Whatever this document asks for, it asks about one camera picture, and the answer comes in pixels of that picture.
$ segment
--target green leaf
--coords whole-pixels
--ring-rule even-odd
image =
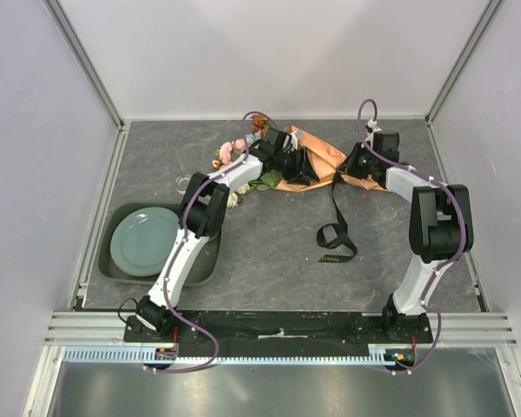
[[[275,187],[275,185],[274,185],[274,178],[272,177],[272,175],[269,172],[267,172],[265,175],[263,175],[260,179],[268,187]]]
[[[280,171],[277,171],[276,169],[273,169],[270,171],[270,176],[272,176],[272,182],[273,182],[273,188],[277,187],[280,183],[281,179],[283,178],[283,175]]]

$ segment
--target plate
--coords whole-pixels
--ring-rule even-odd
[[[161,207],[137,210],[112,235],[110,253],[119,269],[133,276],[158,274],[175,243],[178,216]]]

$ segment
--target cable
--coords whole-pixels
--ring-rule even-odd
[[[219,175],[215,175],[215,176],[212,176],[212,177],[208,178],[203,184],[201,184],[201,186],[193,194],[193,196],[191,197],[191,200],[189,200],[188,206],[185,208],[185,211],[183,212],[183,220],[181,222],[182,226],[183,226],[183,239],[181,240],[180,244],[178,245],[177,249],[175,250],[174,256],[170,260],[170,263],[168,265],[168,269],[166,271],[166,274],[164,275],[165,279],[164,279],[164,285],[162,287],[162,290],[163,290],[163,293],[164,293],[164,301],[166,302],[166,306],[170,310],[170,313],[172,313],[174,315],[174,317],[176,317],[177,319],[179,319],[183,323],[187,324],[188,326],[190,326],[192,328],[195,328],[199,332],[201,332],[204,335],[206,335],[214,343],[214,353],[213,353],[212,357],[208,361],[206,361],[206,362],[204,362],[204,363],[202,363],[200,365],[196,365],[194,367],[185,367],[183,369],[154,369],[154,368],[146,367],[147,370],[152,370],[153,372],[158,372],[158,373],[161,373],[161,374],[185,374],[187,372],[199,371],[201,369],[204,369],[204,368],[208,367],[218,357],[218,353],[220,352],[220,345],[218,344],[218,341],[216,340],[216,338],[208,330],[206,330],[205,328],[202,328],[201,326],[197,325],[196,323],[193,323],[192,321],[189,321],[188,319],[183,317],[181,314],[179,314],[175,310],[175,308],[172,306],[172,304],[170,304],[170,299],[169,299],[169,296],[168,296],[168,281],[169,281],[170,271],[172,270],[172,267],[174,266],[174,263],[175,263],[175,259],[180,254],[181,250],[183,249],[183,245],[185,244],[185,242],[188,239],[188,235],[189,235],[189,230],[188,230],[188,216],[189,216],[189,212],[191,211],[191,208],[193,207],[193,204],[195,204],[195,201],[197,200],[197,198],[199,198],[199,195],[201,194],[202,190],[204,190],[210,183],[212,183],[212,182],[222,178],[228,172],[231,172],[234,169],[237,169],[238,167],[243,165],[247,161],[247,159],[249,158],[249,144],[247,142],[247,129],[245,127],[245,121],[251,115],[261,115],[261,116],[264,116],[274,126],[278,126],[274,122],[274,120],[272,120],[269,116],[265,115],[264,113],[262,113],[260,111],[256,111],[256,110],[249,111],[249,112],[247,112],[243,116],[243,118],[241,119],[241,133],[243,134],[243,138],[245,140],[245,157],[239,163],[236,163],[234,166],[230,166],[229,168],[222,170],[222,172],[220,172]]]
[[[120,305],[120,307],[118,307],[118,317],[120,318],[121,321],[123,321],[125,324],[128,324],[128,321],[127,320],[124,320],[123,317],[122,317],[122,307],[125,305],[126,302],[128,302],[129,300],[131,300],[132,302],[135,303],[135,306],[137,306],[137,300],[133,297],[129,297],[126,301],[124,301],[122,303],[122,305]]]
[[[411,172],[413,175],[417,176],[418,178],[422,179],[423,181],[427,181],[432,185],[435,185],[436,187],[440,188],[444,193],[447,195],[447,197],[450,199],[450,202],[452,202],[452,206],[455,209],[455,213],[458,217],[459,222],[459,231],[460,231],[460,238],[459,238],[459,247],[457,252],[450,258],[443,262],[441,262],[434,271],[432,271],[431,277],[428,280],[428,282],[425,285],[425,288],[423,289],[423,293],[420,296],[421,306],[427,313],[434,313],[437,315],[438,318],[438,326],[436,328],[436,334],[434,336],[434,342],[431,345],[431,348],[429,349],[428,353],[425,355],[425,357],[421,360],[420,363],[415,364],[410,370],[414,371],[415,369],[418,369],[419,367],[423,366],[423,364],[431,357],[432,353],[436,350],[436,346],[439,343],[440,340],[440,334],[442,332],[442,314],[433,308],[429,308],[426,305],[425,298],[428,295],[428,292],[430,291],[432,284],[434,281],[436,281],[436,273],[440,271],[440,269],[454,263],[459,257],[463,254],[463,251],[465,249],[465,244],[467,242],[467,234],[465,230],[465,219],[463,217],[463,212],[461,211],[461,207],[459,206],[458,201],[456,200],[453,193],[442,183],[439,181],[434,180],[430,176],[424,175],[423,173],[417,171],[415,168],[401,165],[400,163],[390,161],[388,158],[385,158],[384,156],[380,155],[378,152],[376,152],[373,148],[371,148],[368,143],[365,140],[365,136],[363,134],[363,122],[361,120],[361,117],[363,115],[363,108],[370,103],[373,105],[374,109],[374,117],[373,120],[376,122],[376,118],[378,116],[378,108],[376,106],[376,102],[372,98],[367,98],[365,101],[361,103],[359,106],[359,110],[357,111],[357,130],[359,131],[359,137],[360,140],[363,142],[363,145],[365,145],[365,148],[373,154],[375,157],[379,158],[382,162],[385,162],[389,165],[392,165],[393,167],[403,169],[404,171]],[[397,374],[407,374],[408,371],[399,371]]]

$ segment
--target glass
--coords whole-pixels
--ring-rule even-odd
[[[185,190],[188,189],[189,181],[191,181],[191,175],[180,175],[175,179],[175,189],[180,194],[185,194]]]

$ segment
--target orange fabric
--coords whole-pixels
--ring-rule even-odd
[[[336,169],[346,160],[346,155],[336,149],[329,143],[326,143],[316,136],[307,133],[305,130],[301,131],[302,135],[299,139],[299,145],[307,148],[307,153],[314,172],[319,176],[320,181],[312,185],[290,184],[285,180],[281,180],[276,189],[282,191],[301,192],[309,189],[319,189],[332,183]],[[380,191],[387,191],[378,185],[373,179],[360,180],[349,175],[341,176],[348,184],[362,187],[363,189],[377,189]]]

